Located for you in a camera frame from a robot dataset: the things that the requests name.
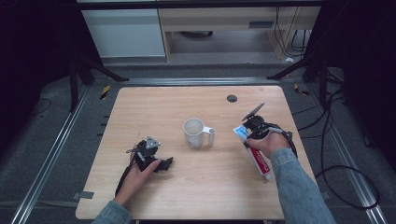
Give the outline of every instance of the red toothpaste tube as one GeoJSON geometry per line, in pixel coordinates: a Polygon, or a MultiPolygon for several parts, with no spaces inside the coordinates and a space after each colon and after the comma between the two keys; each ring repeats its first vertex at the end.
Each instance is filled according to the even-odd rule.
{"type": "Polygon", "coordinates": [[[248,154],[250,155],[251,159],[253,160],[254,164],[256,165],[257,169],[259,170],[260,175],[264,176],[266,179],[271,179],[270,174],[270,167],[268,166],[267,162],[265,161],[264,156],[262,153],[254,148],[250,147],[246,140],[248,139],[249,133],[245,126],[241,125],[233,129],[233,131],[239,136],[242,143],[244,144],[248,154]]]}

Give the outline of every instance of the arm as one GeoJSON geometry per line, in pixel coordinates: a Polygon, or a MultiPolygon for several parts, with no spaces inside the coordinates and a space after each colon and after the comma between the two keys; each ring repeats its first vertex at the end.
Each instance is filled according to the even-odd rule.
{"type": "Polygon", "coordinates": [[[247,143],[271,159],[280,205],[288,223],[335,223],[317,185],[281,134],[269,133],[261,140],[248,139],[247,143]]]}
{"type": "Polygon", "coordinates": [[[132,220],[132,216],[127,210],[130,199],[142,188],[160,162],[160,160],[152,162],[143,172],[140,172],[137,165],[133,165],[125,177],[119,193],[102,209],[93,223],[129,224],[132,220]]]}

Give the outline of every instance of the black cable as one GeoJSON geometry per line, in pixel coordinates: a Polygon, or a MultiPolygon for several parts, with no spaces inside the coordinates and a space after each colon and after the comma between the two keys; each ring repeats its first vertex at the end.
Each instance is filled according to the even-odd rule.
{"type": "Polygon", "coordinates": [[[46,110],[48,110],[49,108],[50,108],[50,105],[51,105],[51,102],[50,102],[50,100],[49,99],[46,99],[46,98],[40,98],[40,99],[38,99],[39,101],[47,101],[49,104],[47,105],[47,107],[46,108],[44,108],[43,110],[41,110],[41,111],[38,111],[38,112],[35,112],[35,113],[32,113],[31,115],[39,115],[39,114],[41,114],[41,113],[43,113],[44,111],[46,111],[46,110]]]}
{"type": "Polygon", "coordinates": [[[293,38],[292,38],[292,40],[291,40],[291,49],[293,49],[294,51],[297,51],[297,52],[305,52],[305,49],[306,49],[306,46],[305,46],[305,36],[306,36],[306,30],[304,30],[304,35],[303,35],[303,45],[302,46],[294,46],[294,41],[296,40],[296,37],[297,37],[297,33],[298,33],[298,30],[296,30],[296,31],[294,31],[294,35],[293,35],[293,38]]]}
{"type": "Polygon", "coordinates": [[[375,185],[375,183],[374,183],[373,180],[371,180],[371,179],[370,179],[367,175],[365,175],[363,172],[359,171],[359,170],[356,169],[356,168],[350,167],[350,166],[345,166],[345,165],[334,165],[334,166],[330,166],[330,167],[328,167],[328,168],[326,168],[326,169],[324,168],[324,136],[325,136],[325,131],[326,131],[327,123],[329,122],[330,116],[331,116],[332,98],[333,98],[334,95],[337,94],[337,93],[339,93],[339,91],[337,91],[337,92],[335,92],[334,94],[332,94],[331,97],[330,97],[330,99],[329,99],[329,101],[328,101],[328,102],[329,102],[329,103],[328,103],[328,107],[327,107],[328,114],[327,114],[327,118],[326,118],[325,124],[324,124],[323,129],[322,129],[321,144],[320,144],[320,168],[321,168],[321,171],[320,171],[318,174],[315,175],[315,178],[318,178],[319,176],[322,175],[322,176],[323,176],[323,179],[324,179],[324,182],[325,182],[326,186],[329,188],[329,190],[330,190],[338,199],[340,199],[342,202],[344,202],[344,203],[350,205],[351,207],[357,208],[357,209],[361,209],[361,210],[372,209],[372,208],[376,207],[376,206],[379,204],[379,201],[380,201],[380,193],[379,193],[379,190],[378,190],[378,188],[376,187],[376,185],[375,185]],[[360,206],[360,205],[356,205],[356,204],[354,204],[354,203],[351,203],[350,201],[346,200],[346,199],[343,198],[341,195],[339,195],[339,194],[330,186],[329,181],[328,181],[328,179],[327,179],[327,177],[326,177],[326,172],[328,172],[329,170],[332,170],[332,169],[340,169],[340,168],[349,169],[349,170],[352,170],[352,171],[354,171],[354,172],[359,173],[360,175],[362,175],[362,176],[364,177],[364,179],[366,179],[366,180],[372,185],[373,189],[375,190],[375,194],[376,194],[375,202],[374,202],[372,205],[369,205],[369,206],[360,206]]]}
{"type": "MultiPolygon", "coordinates": [[[[329,127],[327,128],[325,134],[327,134],[329,132],[329,130],[332,128],[332,123],[329,125],[329,127]]],[[[317,137],[321,137],[323,134],[320,135],[315,135],[315,136],[303,136],[300,137],[301,139],[307,139],[307,138],[317,138],[317,137]]]]}
{"type": "Polygon", "coordinates": [[[135,156],[136,156],[136,153],[133,155],[132,159],[129,161],[129,165],[125,168],[124,172],[122,173],[122,176],[120,178],[119,184],[117,185],[117,188],[116,188],[116,193],[115,193],[116,196],[120,192],[120,189],[122,187],[122,184],[123,184],[123,181],[124,181],[125,177],[129,174],[129,172],[131,171],[132,167],[136,164],[135,156]]]}
{"type": "Polygon", "coordinates": [[[315,108],[315,107],[317,107],[318,105],[313,105],[313,106],[311,106],[311,107],[308,107],[308,108],[306,108],[306,109],[303,109],[303,110],[300,110],[300,111],[298,111],[298,112],[295,112],[295,113],[293,113],[292,115],[294,116],[294,115],[298,115],[298,114],[300,114],[300,113],[303,113],[303,112],[305,112],[305,111],[308,111],[308,110],[310,110],[310,109],[313,109],[313,108],[315,108]]]}
{"type": "Polygon", "coordinates": [[[332,94],[332,96],[330,97],[329,101],[326,103],[325,108],[324,108],[324,110],[323,110],[323,112],[322,112],[322,114],[320,115],[319,118],[317,118],[314,122],[312,122],[312,123],[306,125],[305,127],[299,128],[297,131],[302,131],[302,130],[304,130],[304,129],[310,128],[310,127],[314,126],[315,124],[317,124],[317,123],[321,120],[321,118],[323,118],[323,116],[326,114],[326,112],[327,112],[327,110],[328,110],[327,108],[330,107],[330,104],[333,102],[332,97],[333,97],[334,95],[340,93],[340,92],[341,92],[341,90],[338,90],[338,91],[336,91],[335,93],[332,94]]]}
{"type": "Polygon", "coordinates": [[[288,53],[288,51],[287,51],[287,46],[285,46],[285,41],[284,41],[284,39],[283,39],[282,32],[280,31],[280,26],[279,26],[278,19],[279,19],[279,7],[276,7],[276,20],[275,20],[275,26],[274,26],[274,36],[275,36],[275,39],[276,39],[277,44],[278,44],[278,45],[280,46],[280,48],[282,49],[282,53],[283,53],[285,56],[288,56],[288,57],[291,57],[291,58],[301,56],[301,54],[300,54],[300,55],[294,55],[294,54],[288,53]],[[279,41],[279,39],[278,39],[277,36],[276,36],[276,28],[277,28],[277,30],[279,31],[279,35],[280,35],[280,38],[281,38],[281,42],[279,41]]]}

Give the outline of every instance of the yellow marker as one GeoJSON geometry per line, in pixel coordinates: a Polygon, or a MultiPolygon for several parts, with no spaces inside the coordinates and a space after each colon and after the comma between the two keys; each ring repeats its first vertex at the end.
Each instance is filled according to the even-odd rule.
{"type": "Polygon", "coordinates": [[[106,96],[107,96],[107,93],[108,93],[109,90],[110,90],[110,85],[107,85],[107,86],[105,86],[103,88],[102,94],[100,95],[100,99],[101,100],[105,100],[106,99],[106,96]]]}
{"type": "Polygon", "coordinates": [[[309,91],[300,91],[300,90],[298,89],[298,85],[297,85],[297,84],[294,84],[294,90],[297,91],[297,92],[299,92],[299,93],[302,94],[302,95],[309,95],[309,91]]]}

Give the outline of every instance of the hand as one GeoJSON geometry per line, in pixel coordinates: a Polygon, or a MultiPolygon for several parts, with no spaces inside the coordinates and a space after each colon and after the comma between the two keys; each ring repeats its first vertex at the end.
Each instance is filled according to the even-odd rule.
{"type": "Polygon", "coordinates": [[[260,150],[268,159],[271,158],[272,153],[277,149],[290,147],[288,140],[286,140],[282,134],[272,132],[269,132],[263,139],[256,140],[248,138],[247,143],[251,147],[255,147],[260,150]]]}
{"type": "Polygon", "coordinates": [[[114,201],[126,207],[128,201],[142,188],[160,162],[161,160],[152,162],[143,172],[139,170],[137,164],[134,164],[129,174],[125,176],[120,191],[114,198],[114,201]]]}

